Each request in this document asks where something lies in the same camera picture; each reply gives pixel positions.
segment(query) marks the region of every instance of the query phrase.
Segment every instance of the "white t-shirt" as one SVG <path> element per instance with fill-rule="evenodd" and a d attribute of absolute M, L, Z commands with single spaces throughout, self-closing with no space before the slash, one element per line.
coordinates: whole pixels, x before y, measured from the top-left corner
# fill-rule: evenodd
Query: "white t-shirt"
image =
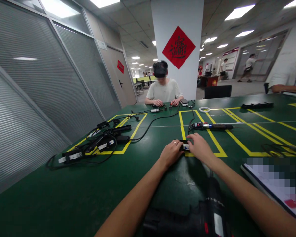
<path fill-rule="evenodd" d="M 248 67 L 252 67 L 253 64 L 256 62 L 256 59 L 254 58 L 249 58 L 247 61 L 246 61 L 246 68 Z"/>
<path fill-rule="evenodd" d="M 225 62 L 222 62 L 220 66 L 223 68 L 222 72 L 226 71 L 226 63 Z"/>
<path fill-rule="evenodd" d="M 160 85 L 156 79 L 156 82 L 149 87 L 146 97 L 151 100 L 159 99 L 162 102 L 171 102 L 180 96 L 182 96 L 182 92 L 178 83 L 174 79 L 169 78 L 168 84 L 164 86 Z"/>
<path fill-rule="evenodd" d="M 296 86 L 296 62 L 287 67 L 281 67 L 270 80 L 269 88 L 274 85 Z"/>

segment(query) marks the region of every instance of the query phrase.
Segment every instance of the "door handle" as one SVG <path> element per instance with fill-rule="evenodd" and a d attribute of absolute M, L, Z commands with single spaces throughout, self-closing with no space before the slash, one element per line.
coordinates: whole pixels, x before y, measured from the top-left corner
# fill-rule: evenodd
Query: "door handle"
<path fill-rule="evenodd" d="M 120 79 L 119 79 L 119 83 L 121 85 L 121 88 L 123 88 L 122 84 L 124 84 L 124 83 L 122 83 Z"/>

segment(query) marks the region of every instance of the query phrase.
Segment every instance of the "ceiling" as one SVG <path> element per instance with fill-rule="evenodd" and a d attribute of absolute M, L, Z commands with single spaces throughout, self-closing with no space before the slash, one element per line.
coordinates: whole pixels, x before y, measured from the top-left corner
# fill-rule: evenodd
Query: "ceiling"
<path fill-rule="evenodd" d="M 119 3 L 98 8 L 90 0 L 76 0 L 78 3 L 92 11 L 108 26 L 121 34 L 121 39 L 126 51 L 129 67 L 146 69 L 152 66 L 157 58 L 156 47 L 152 44 L 155 40 L 150 0 L 121 0 Z M 200 57 L 207 53 L 217 55 L 237 47 L 259 35 L 296 19 L 296 7 L 283 9 L 293 0 L 204 0 L 202 43 L 211 37 L 218 37 L 214 42 L 205 43 Z M 225 18 L 238 7 L 255 4 L 243 17 L 225 21 Z M 237 37 L 243 31 L 255 30 L 253 33 Z M 226 48 L 217 49 L 222 44 Z"/>

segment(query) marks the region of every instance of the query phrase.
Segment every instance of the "chinese character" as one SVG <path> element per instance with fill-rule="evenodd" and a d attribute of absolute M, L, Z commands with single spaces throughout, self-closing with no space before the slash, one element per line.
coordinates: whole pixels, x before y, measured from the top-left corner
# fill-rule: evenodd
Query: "chinese character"
<path fill-rule="evenodd" d="M 184 38 L 178 36 L 178 40 L 175 42 L 175 46 L 171 45 L 170 52 L 173 58 L 185 58 L 186 54 L 186 44 L 183 43 Z"/>

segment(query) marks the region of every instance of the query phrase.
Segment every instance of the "white tape roll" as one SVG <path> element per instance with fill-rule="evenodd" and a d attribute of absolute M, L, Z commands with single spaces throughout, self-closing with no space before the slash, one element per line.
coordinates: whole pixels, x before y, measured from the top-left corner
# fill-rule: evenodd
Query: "white tape roll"
<path fill-rule="evenodd" d="M 208 113 L 210 111 L 210 108 L 208 108 L 208 107 L 200 107 L 199 111 L 202 112 L 202 113 Z"/>

